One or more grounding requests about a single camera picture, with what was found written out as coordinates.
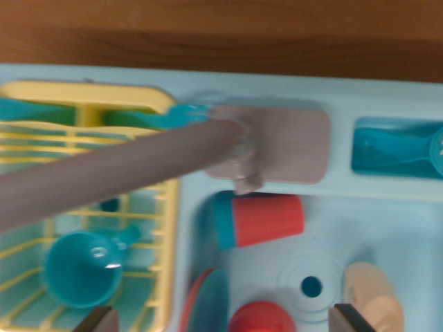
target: wooden surface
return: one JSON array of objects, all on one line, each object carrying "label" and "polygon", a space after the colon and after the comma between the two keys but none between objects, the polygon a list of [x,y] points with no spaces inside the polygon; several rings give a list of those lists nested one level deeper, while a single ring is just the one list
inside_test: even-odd
[{"label": "wooden surface", "polygon": [[0,0],[0,62],[443,82],[443,1]]}]

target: teal cup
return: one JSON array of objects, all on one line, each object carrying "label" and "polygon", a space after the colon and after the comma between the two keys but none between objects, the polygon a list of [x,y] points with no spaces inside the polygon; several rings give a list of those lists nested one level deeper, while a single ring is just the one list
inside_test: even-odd
[{"label": "teal cup", "polygon": [[50,293],[73,308],[102,304],[122,279],[124,251],[140,237],[136,226],[120,233],[81,230],[60,237],[45,262]]}]

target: dish rack wire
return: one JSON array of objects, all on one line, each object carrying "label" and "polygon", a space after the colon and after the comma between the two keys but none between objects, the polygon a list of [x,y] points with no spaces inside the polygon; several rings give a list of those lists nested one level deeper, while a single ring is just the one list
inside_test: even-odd
[{"label": "dish rack wire", "polygon": [[[75,126],[35,121],[0,122],[2,174],[157,132],[132,127],[105,127],[100,120],[104,110],[138,109],[148,113],[164,113],[174,104],[174,100],[166,93],[146,87],[61,82],[12,82],[0,88],[0,95],[30,102],[71,106],[75,109]],[[29,287],[32,280],[39,280],[42,265],[26,266],[22,263],[26,261],[22,259],[25,252],[27,255],[39,255],[42,259],[44,251],[60,236],[57,230],[63,229],[63,223],[70,223],[73,218],[80,221],[79,227],[82,229],[91,228],[92,220],[97,219],[117,221],[116,227],[121,230],[129,223],[138,221],[152,225],[148,230],[149,234],[144,234],[150,240],[141,240],[132,246],[134,250],[138,250],[139,257],[144,257],[149,252],[152,265],[145,266],[142,270],[126,270],[119,289],[106,304],[116,306],[120,300],[123,301],[122,296],[129,299],[128,303],[123,301],[120,304],[123,308],[120,312],[121,331],[164,329],[169,320],[172,301],[178,189],[178,180],[143,188],[142,190],[152,195],[153,213],[132,212],[132,195],[127,193],[118,197],[119,206],[115,212],[105,212],[92,206],[67,212],[61,217],[51,217],[42,221],[41,233],[27,236],[26,240],[19,243],[11,241],[16,230],[3,234],[4,238],[10,237],[3,239],[3,242],[9,241],[12,244],[2,245],[0,238],[0,270],[9,266],[25,266],[21,270],[19,268],[19,273],[11,276],[7,273],[6,276],[2,275],[0,271],[0,331],[67,332],[89,313],[88,310],[56,304],[48,297],[42,282],[39,282],[38,287]],[[136,282],[127,291],[129,294],[125,295],[125,284],[130,284],[131,280]],[[14,303],[15,297],[9,295],[14,292],[21,294],[21,300],[17,303]],[[136,298],[137,293],[149,293],[149,297],[137,305],[131,302],[131,298]]]}]

